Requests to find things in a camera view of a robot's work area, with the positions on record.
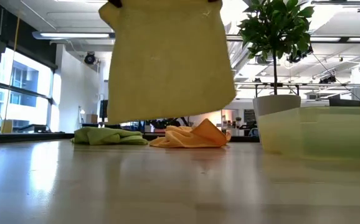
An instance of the crumpled cloth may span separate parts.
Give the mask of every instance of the crumpled cloth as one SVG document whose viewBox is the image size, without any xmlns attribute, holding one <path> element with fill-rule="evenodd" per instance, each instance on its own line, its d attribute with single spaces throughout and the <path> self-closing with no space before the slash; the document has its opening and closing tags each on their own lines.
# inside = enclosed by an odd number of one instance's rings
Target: crumpled cloth
<svg viewBox="0 0 360 224">
<path fill-rule="evenodd" d="M 200 148 L 221 147 L 231 139 L 231 134 L 223 134 L 208 119 L 205 119 L 198 127 L 175 127 L 166 128 L 165 137 L 157 138 L 150 142 L 150 146 L 174 148 Z"/>
<path fill-rule="evenodd" d="M 148 144 L 148 141 L 143 139 L 143 135 L 139 131 L 94 127 L 84 127 L 76 130 L 75 137 L 71 139 L 71 141 L 75 144 L 89 144 L 92 146 L 109 144 Z"/>
</svg>

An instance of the rope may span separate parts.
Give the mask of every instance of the rope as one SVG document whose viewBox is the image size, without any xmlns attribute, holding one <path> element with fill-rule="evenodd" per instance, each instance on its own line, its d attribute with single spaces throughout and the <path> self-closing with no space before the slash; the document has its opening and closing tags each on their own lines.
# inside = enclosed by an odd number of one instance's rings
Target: rope
<svg viewBox="0 0 360 224">
<path fill-rule="evenodd" d="M 14 68 L 14 57 L 17 51 L 17 40 L 18 40 L 18 30 L 19 30 L 19 22 L 21 21 L 21 19 L 19 18 L 19 16 L 17 16 L 17 29 L 16 29 L 16 36 L 14 39 L 14 53 L 12 53 L 12 65 L 11 65 L 11 74 L 10 74 L 10 82 L 8 85 L 8 94 L 7 94 L 7 102 L 6 102 L 6 112 L 4 113 L 4 122 L 2 124 L 1 130 L 4 130 L 4 125 L 7 121 L 7 111 L 8 111 L 8 99 L 10 96 L 10 92 L 11 92 L 11 82 L 12 82 L 12 69 Z"/>
</svg>

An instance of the tree trunk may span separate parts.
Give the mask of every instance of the tree trunk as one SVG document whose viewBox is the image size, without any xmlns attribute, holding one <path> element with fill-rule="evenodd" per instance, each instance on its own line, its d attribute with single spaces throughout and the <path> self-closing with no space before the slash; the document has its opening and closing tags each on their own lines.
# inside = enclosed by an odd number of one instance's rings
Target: tree trunk
<svg viewBox="0 0 360 224">
<path fill-rule="evenodd" d="M 277 52 L 273 49 L 273 63 L 274 63 L 274 95 L 277 95 Z"/>
</svg>

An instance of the security camera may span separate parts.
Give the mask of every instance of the security camera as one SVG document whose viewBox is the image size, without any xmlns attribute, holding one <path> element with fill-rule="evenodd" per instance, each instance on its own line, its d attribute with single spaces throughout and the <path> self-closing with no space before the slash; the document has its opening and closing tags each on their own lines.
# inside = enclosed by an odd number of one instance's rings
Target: security camera
<svg viewBox="0 0 360 224">
<path fill-rule="evenodd" d="M 87 52 L 87 55 L 85 57 L 85 63 L 88 64 L 88 65 L 94 65 L 97 60 L 94 56 L 94 52 Z"/>
</svg>

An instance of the green towel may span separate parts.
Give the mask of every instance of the green towel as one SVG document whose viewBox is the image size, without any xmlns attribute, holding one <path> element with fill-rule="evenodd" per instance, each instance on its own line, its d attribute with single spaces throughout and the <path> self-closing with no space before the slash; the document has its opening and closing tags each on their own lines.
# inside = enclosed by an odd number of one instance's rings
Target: green towel
<svg viewBox="0 0 360 224">
<path fill-rule="evenodd" d="M 139 131 L 94 127 L 85 127 L 75 131 L 75 137 L 71 141 L 75 144 L 90 144 L 92 146 L 106 144 L 148 144 L 148 141 L 143 139 L 142 133 Z"/>
</svg>

